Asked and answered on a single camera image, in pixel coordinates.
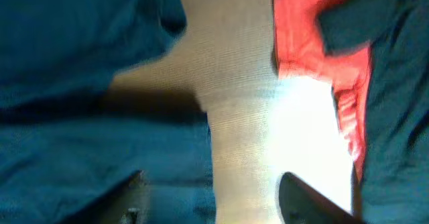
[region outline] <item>garment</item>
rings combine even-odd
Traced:
[[[329,50],[371,42],[368,223],[429,222],[429,0],[347,0],[318,16]]]
[[[126,115],[113,75],[165,54],[180,0],[0,0],[0,223],[58,223],[143,170],[147,223],[213,223],[205,114]]]
[[[311,76],[332,84],[339,127],[360,179],[365,159],[365,102],[371,73],[368,49],[333,56],[340,52],[322,39],[324,35],[318,33],[316,23],[318,13],[342,1],[274,0],[275,52],[280,78]]]

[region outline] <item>red cloth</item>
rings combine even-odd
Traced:
[[[371,69],[369,49],[326,56],[316,16],[344,0],[274,0],[275,50],[280,78],[311,76],[332,84],[341,133],[358,179],[365,159],[365,104]]]

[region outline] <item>clothing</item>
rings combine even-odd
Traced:
[[[429,0],[348,0],[319,15],[328,51],[371,42],[361,183],[368,223],[429,222]]]
[[[368,49],[349,56],[326,56],[324,50],[332,53],[332,49],[322,41],[315,22],[318,13],[342,1],[274,0],[275,52],[280,78],[311,76],[332,84],[341,133],[360,179],[365,159],[365,102],[371,73]]]
[[[96,108],[183,34],[180,0],[0,0],[0,18],[0,223],[59,223],[139,170],[147,223],[214,222],[205,114]]]

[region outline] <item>black garment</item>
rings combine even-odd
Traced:
[[[326,51],[371,42],[363,216],[429,223],[429,0],[348,0],[319,15]]]
[[[180,0],[0,0],[0,223],[58,223],[139,170],[147,223],[214,223],[205,114],[93,111],[185,26]]]

